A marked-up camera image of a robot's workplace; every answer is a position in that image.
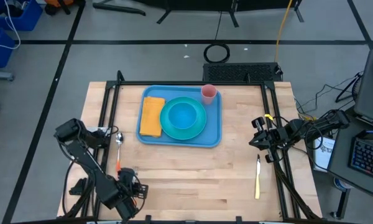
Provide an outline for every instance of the yellow knife handle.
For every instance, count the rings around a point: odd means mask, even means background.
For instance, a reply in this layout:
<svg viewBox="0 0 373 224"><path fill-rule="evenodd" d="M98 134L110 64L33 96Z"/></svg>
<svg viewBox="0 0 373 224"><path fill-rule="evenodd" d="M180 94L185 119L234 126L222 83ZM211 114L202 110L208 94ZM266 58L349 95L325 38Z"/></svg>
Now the yellow knife handle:
<svg viewBox="0 0 373 224"><path fill-rule="evenodd" d="M254 198L260 199L260 179L258 175L256 175L256 196Z"/></svg>

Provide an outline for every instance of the yellow cable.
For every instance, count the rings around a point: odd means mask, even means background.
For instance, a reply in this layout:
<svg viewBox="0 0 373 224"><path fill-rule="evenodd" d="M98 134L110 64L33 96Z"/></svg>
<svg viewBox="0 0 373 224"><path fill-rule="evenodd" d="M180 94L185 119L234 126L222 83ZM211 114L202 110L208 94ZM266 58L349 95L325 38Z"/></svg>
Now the yellow cable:
<svg viewBox="0 0 373 224"><path fill-rule="evenodd" d="M293 0L290 0L290 2L288 3L287 9L286 9L286 13L285 13L285 15L283 17L282 24L280 25L280 29L279 29L279 33L278 33L278 39L276 41L275 62L278 62L278 51L279 51L280 36L282 35L283 25L285 24L285 21L286 21L286 18L287 18L287 14L288 14L288 10L290 9L290 6L292 5L292 1Z"/></svg>

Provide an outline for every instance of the white paper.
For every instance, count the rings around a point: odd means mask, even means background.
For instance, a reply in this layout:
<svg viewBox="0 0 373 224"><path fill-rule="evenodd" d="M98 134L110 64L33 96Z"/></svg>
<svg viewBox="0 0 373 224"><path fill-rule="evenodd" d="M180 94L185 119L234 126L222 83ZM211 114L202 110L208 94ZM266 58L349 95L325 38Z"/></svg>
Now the white paper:
<svg viewBox="0 0 373 224"><path fill-rule="evenodd" d="M315 139L314 147L318 147L321 143L321 138ZM323 138L322 146L314 150L313 153L313 160L316 162L318 166L323 168L327 168L329 165L331 152L333 151L335 140ZM327 172L326 170L319 168L316 164L314 164L313 169L321 172Z"/></svg>

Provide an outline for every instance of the knife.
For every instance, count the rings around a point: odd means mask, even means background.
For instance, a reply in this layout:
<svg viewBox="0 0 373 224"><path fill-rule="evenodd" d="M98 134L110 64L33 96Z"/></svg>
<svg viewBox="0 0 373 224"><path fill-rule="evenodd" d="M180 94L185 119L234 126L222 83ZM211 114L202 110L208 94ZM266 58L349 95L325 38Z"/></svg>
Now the knife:
<svg viewBox="0 0 373 224"><path fill-rule="evenodd" d="M257 172L256 172L256 196L255 199L260 199L260 170L261 170L261 162L260 162L260 155L257 155Z"/></svg>

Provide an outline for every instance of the blue tray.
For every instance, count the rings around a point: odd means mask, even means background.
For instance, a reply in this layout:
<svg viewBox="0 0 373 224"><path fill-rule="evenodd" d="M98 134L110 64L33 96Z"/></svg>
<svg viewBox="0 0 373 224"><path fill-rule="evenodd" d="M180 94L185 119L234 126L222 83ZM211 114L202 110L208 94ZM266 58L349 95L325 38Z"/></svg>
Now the blue tray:
<svg viewBox="0 0 373 224"><path fill-rule="evenodd" d="M195 138L189 140L177 140L166 135L162 131L162 135L159 138L151 136L142 136L139 134L142 104L146 96L154 96L165 98L166 103L170 100L186 96L193 98L201 102L201 88L200 87L185 87L185 86L161 86L152 85L145 89L142 94L141 106L139 109L138 123L137 123L137 138L140 142L145 144L163 144L163 145L174 145L174 146L191 146L191 147L215 147L221 141L222 136L222 117L221 110L223 108L221 102L221 94L217 91L216 98L212 104L202 105L205 107L207 114L207 122L204 130Z"/></svg>

